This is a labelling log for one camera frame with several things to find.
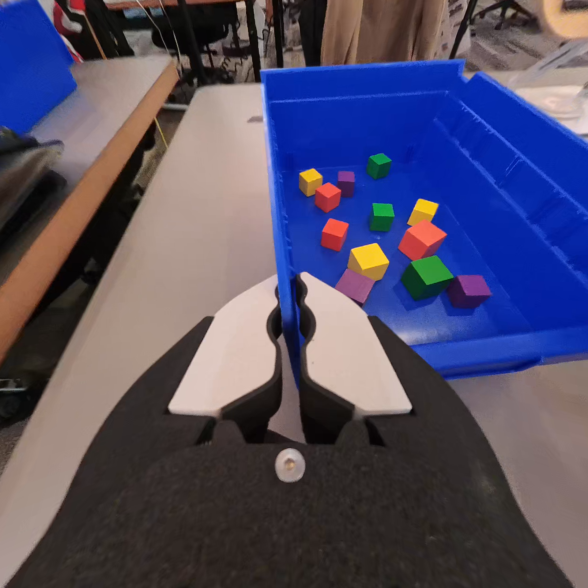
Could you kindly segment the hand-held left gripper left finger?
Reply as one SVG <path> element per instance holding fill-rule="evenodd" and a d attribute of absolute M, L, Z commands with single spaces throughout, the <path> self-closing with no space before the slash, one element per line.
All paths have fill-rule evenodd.
<path fill-rule="evenodd" d="M 272 275 L 217 311 L 168 404 L 170 414 L 218 418 L 281 378 L 276 289 Z"/>

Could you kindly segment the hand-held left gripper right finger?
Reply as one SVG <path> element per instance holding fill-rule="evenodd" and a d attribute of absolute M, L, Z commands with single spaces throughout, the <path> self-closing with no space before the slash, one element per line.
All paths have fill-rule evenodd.
<path fill-rule="evenodd" d="M 366 312 L 308 272 L 296 278 L 300 385 L 350 405 L 352 418 L 408 414 L 411 401 Z"/>

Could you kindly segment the green wooden cube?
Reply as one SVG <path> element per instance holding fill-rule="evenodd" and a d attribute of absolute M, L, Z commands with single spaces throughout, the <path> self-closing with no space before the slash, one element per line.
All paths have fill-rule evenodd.
<path fill-rule="evenodd" d="M 372 203 L 369 230 L 372 232 L 390 231 L 394 217 L 394 209 L 391 203 Z"/>
<path fill-rule="evenodd" d="M 414 301 L 434 298 L 442 293 L 455 276 L 445 263 L 432 255 L 410 262 L 401 276 L 401 284 Z"/>
<path fill-rule="evenodd" d="M 374 180 L 385 178 L 390 173 L 391 159 L 384 153 L 371 155 L 367 161 L 366 173 Z"/>

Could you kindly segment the blue plastic bin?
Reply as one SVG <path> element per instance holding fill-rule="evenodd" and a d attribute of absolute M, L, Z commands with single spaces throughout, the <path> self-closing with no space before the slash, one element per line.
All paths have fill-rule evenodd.
<path fill-rule="evenodd" d="M 1 4 L 1 126 L 25 134 L 66 100 L 73 63 L 40 2 Z"/>
<path fill-rule="evenodd" d="M 461 61 L 264 70 L 263 117 L 282 322 L 299 367 L 295 278 L 335 286 L 350 250 L 378 243 L 389 260 L 364 310 L 445 378 L 587 358 L 587 142 Z M 379 180 L 371 155 L 392 165 Z M 355 191 L 325 213 L 299 189 L 355 173 Z M 398 250 L 416 201 L 437 202 L 447 233 L 437 256 L 454 275 L 482 275 L 492 297 L 473 310 L 447 295 L 414 301 Z M 388 232 L 369 230 L 391 203 Z M 320 246 L 329 218 L 349 224 L 340 252 Z"/>

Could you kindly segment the grey table with wooden edge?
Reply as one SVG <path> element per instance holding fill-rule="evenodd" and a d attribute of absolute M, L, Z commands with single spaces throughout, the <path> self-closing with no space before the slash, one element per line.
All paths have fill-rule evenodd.
<path fill-rule="evenodd" d="M 178 73 L 163 54 L 78 63 L 77 89 L 33 128 L 59 140 L 65 195 L 1 254 L 1 360 L 154 122 Z"/>

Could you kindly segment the white and wooden book stand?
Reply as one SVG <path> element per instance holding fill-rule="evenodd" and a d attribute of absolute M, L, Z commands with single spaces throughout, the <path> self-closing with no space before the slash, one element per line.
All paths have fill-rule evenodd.
<path fill-rule="evenodd" d="M 543 29 L 563 44 L 530 68 L 513 74 L 506 86 L 540 111 L 587 139 L 587 66 L 572 62 L 587 57 L 587 1 L 570 8 L 569 1 L 539 1 Z"/>

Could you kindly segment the newspaper sheet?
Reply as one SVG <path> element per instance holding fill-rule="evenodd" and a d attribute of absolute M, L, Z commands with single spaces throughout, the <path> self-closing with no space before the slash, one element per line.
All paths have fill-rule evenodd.
<path fill-rule="evenodd" d="M 439 46 L 437 59 L 449 59 L 452 47 L 457 38 L 460 24 L 465 16 L 468 1 L 444 1 L 442 19 L 440 21 Z M 460 41 L 455 57 L 466 58 L 472 46 L 470 25 Z"/>

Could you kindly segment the wooden top office table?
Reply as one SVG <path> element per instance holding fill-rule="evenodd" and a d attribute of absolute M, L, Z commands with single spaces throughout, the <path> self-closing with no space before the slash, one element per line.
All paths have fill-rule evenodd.
<path fill-rule="evenodd" d="M 167 6 L 179 6 L 185 19 L 189 18 L 187 11 L 188 5 L 214 5 L 214 4 L 237 4 L 239 1 L 105 1 L 107 8 L 111 11 L 123 11 L 132 8 L 163 8 Z M 259 38 L 255 21 L 254 1 L 244 1 L 246 9 L 247 32 L 249 35 L 249 45 L 251 48 L 252 69 L 254 71 L 254 81 L 261 82 L 261 57 L 259 52 Z M 195 40 L 194 32 L 191 26 L 186 26 L 187 34 L 190 38 L 190 67 L 197 74 L 197 79 L 202 84 L 207 84 L 208 79 L 203 69 L 201 54 Z"/>

